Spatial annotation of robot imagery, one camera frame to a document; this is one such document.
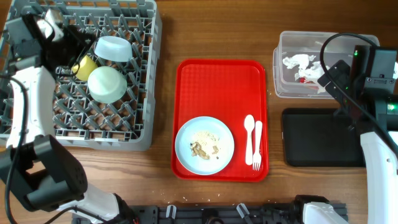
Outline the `white napkin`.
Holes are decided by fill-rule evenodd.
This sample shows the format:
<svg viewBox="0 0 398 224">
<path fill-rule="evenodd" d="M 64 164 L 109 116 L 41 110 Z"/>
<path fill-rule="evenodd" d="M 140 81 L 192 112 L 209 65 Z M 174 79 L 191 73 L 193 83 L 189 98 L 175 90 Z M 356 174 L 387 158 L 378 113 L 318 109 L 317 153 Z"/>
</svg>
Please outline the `white napkin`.
<svg viewBox="0 0 398 224">
<path fill-rule="evenodd" d="M 320 65 L 320 61 L 315 61 L 315 55 L 296 54 L 293 57 L 285 57 L 282 63 L 287 69 L 298 67 L 298 72 L 295 73 L 295 80 L 304 77 L 307 80 L 313 81 L 317 85 L 317 93 L 326 92 L 325 88 L 318 83 L 318 79 L 324 75 L 324 70 Z"/>
</svg>

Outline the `yellow plastic cup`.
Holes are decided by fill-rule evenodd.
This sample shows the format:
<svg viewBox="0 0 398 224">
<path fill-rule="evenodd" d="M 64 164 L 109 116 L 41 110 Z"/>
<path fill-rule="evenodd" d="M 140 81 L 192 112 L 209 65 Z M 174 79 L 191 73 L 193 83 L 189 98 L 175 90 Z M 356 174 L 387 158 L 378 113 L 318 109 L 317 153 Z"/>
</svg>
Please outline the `yellow plastic cup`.
<svg viewBox="0 0 398 224">
<path fill-rule="evenodd" d="M 98 68 L 97 64 L 89 56 L 84 56 L 78 65 L 72 68 L 77 79 L 87 81 L 91 72 Z"/>
</svg>

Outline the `red snack wrapper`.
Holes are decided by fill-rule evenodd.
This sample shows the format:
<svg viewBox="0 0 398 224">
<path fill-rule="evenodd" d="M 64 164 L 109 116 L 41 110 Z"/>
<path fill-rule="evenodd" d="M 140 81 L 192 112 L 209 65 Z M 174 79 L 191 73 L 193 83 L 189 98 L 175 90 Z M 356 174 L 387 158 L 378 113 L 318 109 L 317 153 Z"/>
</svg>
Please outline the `red snack wrapper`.
<svg viewBox="0 0 398 224">
<path fill-rule="evenodd" d="M 299 78 L 298 80 L 299 80 L 300 83 L 311 83 L 311 84 L 314 84 L 313 81 L 307 80 L 307 79 L 304 78 L 304 77 L 301 77 L 301 78 Z"/>
</svg>

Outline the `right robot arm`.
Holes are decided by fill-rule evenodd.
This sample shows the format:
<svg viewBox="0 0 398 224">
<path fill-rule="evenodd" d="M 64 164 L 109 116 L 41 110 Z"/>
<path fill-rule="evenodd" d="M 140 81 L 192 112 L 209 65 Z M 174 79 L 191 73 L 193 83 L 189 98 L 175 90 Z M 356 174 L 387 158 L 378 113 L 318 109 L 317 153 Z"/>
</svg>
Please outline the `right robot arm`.
<svg viewBox="0 0 398 224">
<path fill-rule="evenodd" d="M 354 121 L 367 173 L 368 223 L 397 223 L 397 50 L 354 47 L 351 65 L 340 60 L 318 82 Z"/>
</svg>

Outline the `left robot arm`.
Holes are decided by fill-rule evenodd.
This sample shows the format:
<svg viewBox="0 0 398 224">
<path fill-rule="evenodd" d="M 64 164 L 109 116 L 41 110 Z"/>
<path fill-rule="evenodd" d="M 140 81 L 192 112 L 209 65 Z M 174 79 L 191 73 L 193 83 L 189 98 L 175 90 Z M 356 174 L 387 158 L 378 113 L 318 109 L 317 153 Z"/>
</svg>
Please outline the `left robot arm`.
<svg viewBox="0 0 398 224">
<path fill-rule="evenodd" d="M 55 137 L 53 93 L 58 77 L 72 77 L 95 41 L 65 25 L 59 12 L 28 13 L 6 22 L 10 58 L 3 80 L 13 92 L 12 126 L 1 153 L 5 210 L 15 222 L 10 197 L 30 212 L 71 212 L 92 223 L 138 223 L 118 195 L 91 185 L 81 163 Z"/>
</svg>

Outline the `light blue bowl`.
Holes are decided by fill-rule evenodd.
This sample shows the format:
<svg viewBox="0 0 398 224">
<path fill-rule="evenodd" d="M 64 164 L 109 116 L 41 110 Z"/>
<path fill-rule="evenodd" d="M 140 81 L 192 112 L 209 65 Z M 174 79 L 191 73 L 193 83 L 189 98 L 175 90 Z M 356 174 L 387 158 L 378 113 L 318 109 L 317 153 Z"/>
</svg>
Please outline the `light blue bowl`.
<svg viewBox="0 0 398 224">
<path fill-rule="evenodd" d="M 132 56 L 131 44 L 120 37 L 100 37 L 94 49 L 95 55 L 114 62 L 128 62 Z"/>
</svg>

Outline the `green bowl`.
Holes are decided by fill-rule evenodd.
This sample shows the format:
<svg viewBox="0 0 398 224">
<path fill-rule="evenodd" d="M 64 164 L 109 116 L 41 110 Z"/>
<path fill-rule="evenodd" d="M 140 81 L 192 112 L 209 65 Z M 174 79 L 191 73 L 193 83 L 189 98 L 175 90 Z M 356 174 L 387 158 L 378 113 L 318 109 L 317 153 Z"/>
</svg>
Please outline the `green bowl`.
<svg viewBox="0 0 398 224">
<path fill-rule="evenodd" d="M 106 66 L 94 69 L 88 77 L 87 85 L 92 99 L 107 104 L 122 98 L 127 90 L 123 74 Z"/>
</svg>

